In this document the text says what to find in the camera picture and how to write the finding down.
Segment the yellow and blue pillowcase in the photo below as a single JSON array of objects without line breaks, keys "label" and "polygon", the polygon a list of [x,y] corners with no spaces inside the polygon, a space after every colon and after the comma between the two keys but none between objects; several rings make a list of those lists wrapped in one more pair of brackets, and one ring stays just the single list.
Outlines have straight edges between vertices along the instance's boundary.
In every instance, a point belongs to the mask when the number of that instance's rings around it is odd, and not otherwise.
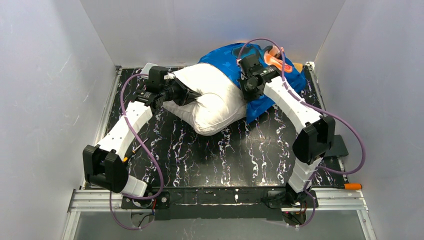
[{"label": "yellow and blue pillowcase", "polygon": [[216,67],[241,91],[247,102],[246,121],[252,122],[275,102],[265,96],[265,84],[284,73],[285,80],[296,92],[306,86],[306,77],[295,68],[275,45],[261,48],[257,44],[233,43],[216,48],[199,60],[200,63]]}]

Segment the white pillow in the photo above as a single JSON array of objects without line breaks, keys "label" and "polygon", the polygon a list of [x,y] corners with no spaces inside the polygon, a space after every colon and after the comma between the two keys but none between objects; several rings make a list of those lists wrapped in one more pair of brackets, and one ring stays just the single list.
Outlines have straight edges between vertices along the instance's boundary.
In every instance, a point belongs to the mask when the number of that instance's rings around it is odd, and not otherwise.
[{"label": "white pillow", "polygon": [[187,122],[197,134],[215,135],[246,117],[247,103],[242,91],[218,68],[198,63],[177,70],[174,74],[200,97],[183,106],[167,101],[163,107]]}]

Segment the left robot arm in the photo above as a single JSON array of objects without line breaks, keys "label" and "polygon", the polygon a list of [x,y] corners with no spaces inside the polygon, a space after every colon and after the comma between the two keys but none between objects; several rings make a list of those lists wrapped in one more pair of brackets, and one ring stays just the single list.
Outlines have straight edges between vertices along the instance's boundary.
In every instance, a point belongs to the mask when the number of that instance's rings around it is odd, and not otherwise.
[{"label": "left robot arm", "polygon": [[[112,129],[97,142],[87,145],[83,152],[85,181],[137,200],[149,200],[160,195],[164,188],[164,177],[159,164],[138,135],[140,129],[153,117],[156,110],[166,102],[185,106],[201,96],[189,88],[167,67],[147,63],[140,73],[130,76],[123,84],[125,90],[131,80],[143,76],[144,87],[139,88],[125,105],[124,94],[120,94],[122,115]],[[124,160],[133,140],[137,140],[155,165],[160,187],[157,193],[147,196],[148,184],[127,171]]]}]

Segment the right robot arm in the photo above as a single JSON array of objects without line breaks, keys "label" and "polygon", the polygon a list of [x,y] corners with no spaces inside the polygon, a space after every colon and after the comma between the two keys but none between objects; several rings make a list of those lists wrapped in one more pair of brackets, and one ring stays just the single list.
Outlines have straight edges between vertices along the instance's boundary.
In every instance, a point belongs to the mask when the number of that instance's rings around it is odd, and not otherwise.
[{"label": "right robot arm", "polygon": [[313,173],[332,147],[334,118],[307,106],[276,66],[263,66],[254,54],[241,59],[238,65],[241,69],[239,84],[245,100],[270,98],[294,125],[297,137],[292,150],[296,160],[287,183],[295,193],[308,189]]}]

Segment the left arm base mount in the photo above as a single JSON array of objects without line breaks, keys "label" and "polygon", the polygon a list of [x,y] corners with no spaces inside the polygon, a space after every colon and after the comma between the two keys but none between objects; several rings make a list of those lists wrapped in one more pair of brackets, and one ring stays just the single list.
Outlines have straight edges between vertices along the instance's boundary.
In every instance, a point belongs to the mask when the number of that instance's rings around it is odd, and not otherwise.
[{"label": "left arm base mount", "polygon": [[149,199],[136,199],[122,195],[121,208],[124,210],[167,210],[171,206],[171,188],[165,187],[162,192],[155,198],[151,198],[156,194],[159,187],[148,189],[144,194]]}]

